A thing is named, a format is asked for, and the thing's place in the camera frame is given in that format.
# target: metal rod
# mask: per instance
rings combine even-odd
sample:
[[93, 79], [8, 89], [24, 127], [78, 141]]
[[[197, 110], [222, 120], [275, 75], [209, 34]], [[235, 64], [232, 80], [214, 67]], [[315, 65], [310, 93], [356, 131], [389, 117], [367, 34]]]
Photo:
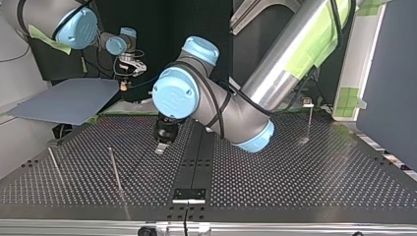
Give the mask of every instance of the metal rod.
[[114, 157], [114, 151], [112, 147], [108, 148], [108, 153], [110, 155], [111, 163], [113, 165], [113, 170], [114, 170], [114, 175], [116, 176], [117, 186], [119, 187], [120, 191], [123, 191], [122, 183], [120, 182], [120, 177], [119, 177], [119, 170], [117, 169], [117, 165], [116, 165], [116, 158]]
[[55, 166], [55, 168], [59, 168], [59, 165], [58, 165], [58, 162], [56, 161], [55, 154], [53, 153], [52, 147], [49, 147], [48, 151], [49, 151], [49, 154], [52, 158], [53, 165]]
[[312, 125], [313, 109], [314, 109], [314, 106], [312, 106], [312, 107], [310, 108], [309, 127]]

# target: yellow-green tape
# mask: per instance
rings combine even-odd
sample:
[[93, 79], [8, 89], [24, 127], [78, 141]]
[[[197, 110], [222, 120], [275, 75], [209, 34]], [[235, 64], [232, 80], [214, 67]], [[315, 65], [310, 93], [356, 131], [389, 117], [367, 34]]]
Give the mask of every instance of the yellow-green tape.
[[[350, 0], [337, 0], [341, 23], [346, 24]], [[316, 22], [307, 33], [285, 70], [301, 80], [313, 66], [319, 67], [337, 46], [337, 31], [334, 24], [331, 4], [323, 9]]]
[[70, 53], [71, 53], [71, 47], [70, 46], [50, 39], [48, 36], [45, 35], [45, 33], [43, 33], [38, 28], [36, 28], [32, 25], [29, 25], [28, 30], [29, 30], [31, 38], [37, 38], [39, 40], [42, 40], [44, 43], [48, 44], [49, 46], [51, 46], [51, 47], [53, 47], [57, 50], [60, 50], [62, 52], [65, 52], [67, 55], [70, 55]]
[[335, 117], [352, 118], [358, 105], [359, 89], [358, 88], [341, 88], [336, 109]]
[[357, 16], [376, 16], [380, 12], [383, 0], [367, 0], [357, 12]]

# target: wire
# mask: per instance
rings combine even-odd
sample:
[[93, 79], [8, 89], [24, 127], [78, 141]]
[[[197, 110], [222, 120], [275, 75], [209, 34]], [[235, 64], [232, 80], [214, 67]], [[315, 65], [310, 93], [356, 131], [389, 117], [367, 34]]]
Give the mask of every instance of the wire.
[[326, 103], [328, 109], [330, 109], [331, 113], [333, 113], [333, 108], [331, 108], [330, 103], [326, 101], [326, 98], [323, 96], [322, 90], [319, 87], [319, 83], [316, 80], [313, 80], [316, 83], [316, 88], [319, 91], [320, 96], [323, 98], [323, 101]]
[[91, 61], [87, 60], [85, 54], [84, 54], [84, 50], [81, 50], [81, 56], [84, 58], [84, 61], [89, 64], [91, 67], [95, 68], [98, 71], [98, 77], [100, 77], [100, 75], [104, 75], [106, 76], [108, 79], [111, 79], [112, 76], [108, 75], [107, 73], [101, 71], [96, 65], [94, 65]]
[[353, 20], [355, 19], [355, 13], [356, 13], [356, 0], [351, 0], [349, 17], [348, 17], [346, 26], [343, 29], [343, 34], [347, 33], [352, 28]]
[[25, 51], [25, 53], [24, 53], [24, 54], [22, 54], [22, 55], [20, 55], [20, 56], [17, 56], [17, 57], [14, 57], [14, 58], [11, 58], [11, 59], [1, 60], [1, 61], [0, 61], [0, 63], [3, 63], [3, 62], [11, 62], [11, 61], [16, 61], [16, 60], [18, 60], [18, 59], [21, 59], [21, 58], [23, 58], [24, 56], [28, 55], [29, 51], [30, 51], [30, 45], [28, 45], [28, 48], [27, 48], [27, 50]]
[[117, 68], [116, 68], [117, 61], [120, 61], [119, 57], [116, 57], [116, 59], [114, 60], [114, 63], [113, 63], [113, 74], [114, 75], [121, 76], [121, 77], [131, 77], [131, 76], [134, 75], [133, 73], [131, 73], [131, 74], [121, 74], [121, 73], [118, 73], [117, 72]]
[[64, 136], [64, 129], [65, 129], [65, 125], [61, 125], [61, 130], [59, 131], [59, 139], [60, 140]]
[[11, 121], [14, 121], [14, 120], [16, 120], [16, 119], [18, 119], [18, 117], [14, 117], [14, 118], [12, 118], [12, 119], [10, 119], [10, 120], [7, 120], [7, 121], [5, 121], [5, 122], [3, 122], [3, 123], [0, 123], [0, 126], [2, 126], [2, 125], [6, 125], [7, 123], [9, 123], [9, 122], [11, 122]]
[[58, 27], [55, 29], [55, 31], [52, 34], [52, 39], [56, 40], [56, 35], [58, 34], [58, 32], [65, 27], [65, 25], [67, 25], [67, 23], [69, 23], [71, 21], [71, 19], [73, 19], [79, 12], [81, 12], [86, 6], [88, 6], [93, 0], [89, 0], [86, 3], [82, 4], [79, 8], [77, 8], [76, 10], [74, 10], [74, 12], [72, 12], [67, 18], [65, 18], [64, 21], [62, 21]]
[[95, 50], [95, 59], [98, 62], [98, 66], [104, 71], [112, 72], [113, 69], [107, 69], [101, 64], [101, 60], [100, 60], [100, 57], [99, 57], [99, 52], [100, 52], [99, 47], [97, 47], [97, 49]]
[[298, 88], [297, 92], [295, 93], [294, 97], [291, 99], [291, 101], [289, 102], [289, 104], [287, 105], [287, 107], [285, 109], [283, 109], [284, 111], [288, 111], [289, 109], [291, 109], [291, 107], [294, 105], [295, 101], [300, 96], [301, 91], [303, 90], [304, 86], [309, 81], [309, 79], [310, 79], [310, 76], [308, 76], [307, 78], [304, 79], [304, 81], [300, 85], [300, 88]]
[[203, 84], [205, 85], [205, 87], [208, 89], [208, 93], [211, 97], [212, 103], [214, 104], [214, 109], [215, 112], [217, 113], [217, 117], [218, 117], [218, 122], [219, 122], [219, 126], [220, 126], [220, 137], [222, 139], [224, 139], [224, 120], [223, 120], [223, 114], [220, 110], [220, 106], [218, 105], [218, 101], [217, 98], [214, 94], [214, 91], [212, 90], [211, 86], [209, 85], [209, 82], [206, 80], [206, 78], [202, 75], [202, 73], [200, 73], [198, 70], [196, 70], [192, 65], [188, 64], [187, 62], [183, 62], [183, 61], [176, 61], [176, 62], [172, 62], [170, 64], [168, 64], [168, 67], [172, 67], [175, 65], [182, 65], [185, 66], [186, 68], [190, 69], [191, 71], [193, 71], [199, 78], [200, 80], [203, 82]]
[[149, 83], [151, 83], [151, 82], [153, 82], [153, 81], [156, 81], [158, 78], [159, 78], [159, 76], [156, 76], [155, 78], [151, 79], [150, 81], [143, 82], [143, 83], [141, 83], [141, 84], [139, 84], [139, 85], [136, 85], [136, 86], [130, 87], [129, 89], [134, 89], [134, 88], [142, 87], [142, 86], [147, 85], [147, 84], [149, 84]]
[[334, 24], [337, 30], [337, 48], [343, 45], [343, 33], [341, 31], [340, 15], [338, 13], [336, 0], [330, 0], [331, 10], [333, 12]]
[[240, 90], [237, 87], [233, 86], [230, 82], [228, 82], [228, 81], [219, 81], [219, 82], [228, 85], [230, 89], [234, 90], [246, 102], [248, 102], [250, 105], [252, 105], [253, 107], [255, 107], [257, 110], [259, 110], [262, 113], [264, 113], [266, 116], [270, 116], [272, 114], [272, 112], [263, 109], [260, 105], [258, 105], [257, 103], [255, 103], [249, 96], [247, 96], [242, 90]]

